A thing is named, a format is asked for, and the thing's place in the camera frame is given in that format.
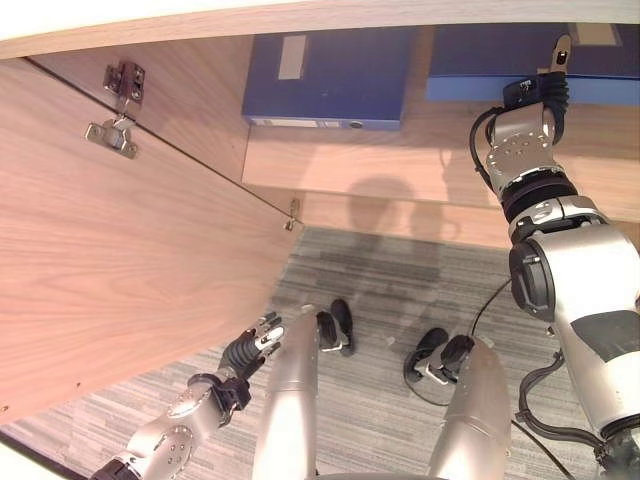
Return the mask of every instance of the gray carpet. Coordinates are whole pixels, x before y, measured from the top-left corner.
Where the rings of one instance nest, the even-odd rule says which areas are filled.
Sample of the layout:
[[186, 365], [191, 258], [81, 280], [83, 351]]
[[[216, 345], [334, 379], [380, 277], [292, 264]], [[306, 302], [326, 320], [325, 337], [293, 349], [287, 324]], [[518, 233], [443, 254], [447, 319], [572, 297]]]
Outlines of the gray carpet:
[[[466, 332], [475, 313], [507, 278], [506, 254], [482, 249], [307, 229], [271, 300], [290, 320], [304, 303], [347, 299], [354, 313], [357, 354], [320, 357], [318, 468], [321, 473], [423, 474], [444, 409], [413, 396], [403, 385], [405, 354], [433, 326]], [[507, 291], [482, 318], [478, 334], [495, 344], [507, 370], [512, 405], [531, 369], [547, 365], [557, 341], [546, 325], [521, 313]], [[90, 475], [121, 450], [137, 426], [153, 419], [198, 371], [213, 371], [222, 348], [149, 372], [130, 381], [25, 418], [2, 430], [26, 445]], [[202, 447], [184, 480], [248, 480], [255, 428], [269, 366], [252, 379], [253, 401]], [[417, 385], [446, 400], [450, 392]], [[549, 423], [586, 427], [565, 369], [531, 395], [532, 409]], [[520, 432], [512, 433], [506, 479], [564, 478]], [[588, 447], [544, 440], [579, 480], [595, 478]]]

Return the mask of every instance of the wooden cabinet door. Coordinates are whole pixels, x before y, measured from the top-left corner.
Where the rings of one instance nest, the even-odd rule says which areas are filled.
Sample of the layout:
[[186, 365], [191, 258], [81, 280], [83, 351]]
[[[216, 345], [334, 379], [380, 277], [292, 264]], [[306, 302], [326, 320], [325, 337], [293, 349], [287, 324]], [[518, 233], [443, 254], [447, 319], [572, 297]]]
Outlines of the wooden cabinet door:
[[297, 231], [254, 195], [24, 60], [0, 63], [0, 423], [238, 335]]

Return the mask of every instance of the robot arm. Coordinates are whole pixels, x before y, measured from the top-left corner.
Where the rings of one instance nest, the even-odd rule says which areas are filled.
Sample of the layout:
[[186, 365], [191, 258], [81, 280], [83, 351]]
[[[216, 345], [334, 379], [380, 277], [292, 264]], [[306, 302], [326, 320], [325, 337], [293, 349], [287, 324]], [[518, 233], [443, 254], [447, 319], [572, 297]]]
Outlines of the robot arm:
[[215, 374], [197, 374], [166, 413], [140, 428], [124, 452], [91, 480], [167, 480], [181, 472], [195, 450], [228, 424], [251, 396], [247, 380], [279, 347], [281, 319], [270, 313], [224, 351]]
[[524, 311], [552, 322], [600, 437], [598, 461], [612, 471], [640, 473], [640, 257], [553, 159], [568, 106], [569, 49], [568, 36], [562, 37], [548, 74], [508, 86], [505, 108], [476, 122], [475, 128], [491, 117], [486, 168], [478, 167], [475, 138], [471, 151], [509, 222], [513, 296]]

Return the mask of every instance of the wooden panel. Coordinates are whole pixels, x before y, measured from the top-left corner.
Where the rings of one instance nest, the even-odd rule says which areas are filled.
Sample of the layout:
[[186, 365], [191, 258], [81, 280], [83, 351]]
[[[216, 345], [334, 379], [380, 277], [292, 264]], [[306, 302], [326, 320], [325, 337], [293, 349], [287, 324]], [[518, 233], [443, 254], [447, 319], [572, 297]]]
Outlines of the wooden panel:
[[[495, 196], [473, 169], [467, 145], [473, 121], [490, 105], [424, 100], [432, 38], [432, 29], [426, 28], [416, 42], [402, 131], [255, 127], [244, 181], [497, 208]], [[565, 136], [555, 149], [557, 161], [583, 194], [612, 218], [635, 222], [640, 221], [638, 131], [637, 107], [572, 105]]]
[[[105, 104], [107, 65], [132, 60], [146, 71], [140, 125], [230, 178], [242, 181], [249, 125], [241, 117], [252, 36], [125, 45], [33, 60]], [[288, 211], [293, 194], [251, 189]]]
[[639, 18], [636, 0], [115, 0], [109, 8], [76, 0], [39, 2], [36, 8], [27, 1], [3, 11], [0, 58], [247, 33], [440, 23], [633, 23]]
[[636, 250], [640, 251], [640, 223], [616, 222], [616, 226], [629, 237]]
[[[511, 248], [502, 212], [434, 202], [304, 194], [307, 226], [490, 248]], [[615, 222], [640, 250], [640, 224]]]
[[0, 108], [0, 422], [262, 313], [284, 215], [144, 132], [134, 160], [84, 140], [110, 112], [22, 60], [0, 63]]

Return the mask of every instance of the cabinet hinge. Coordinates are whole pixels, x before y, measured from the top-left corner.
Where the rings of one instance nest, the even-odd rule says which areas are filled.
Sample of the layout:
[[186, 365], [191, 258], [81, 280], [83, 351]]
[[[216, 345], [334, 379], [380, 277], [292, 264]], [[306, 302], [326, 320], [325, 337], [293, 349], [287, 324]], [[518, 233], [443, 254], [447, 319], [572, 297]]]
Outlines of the cabinet hinge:
[[144, 76], [144, 69], [133, 62], [120, 62], [118, 67], [107, 66], [103, 86], [117, 96], [118, 116], [101, 125], [90, 123], [84, 135], [87, 140], [127, 158], [136, 156], [138, 147], [131, 141], [131, 127], [142, 108]]
[[289, 204], [289, 220], [284, 224], [284, 229], [288, 232], [293, 231], [293, 227], [298, 223], [300, 216], [300, 199], [294, 198]]

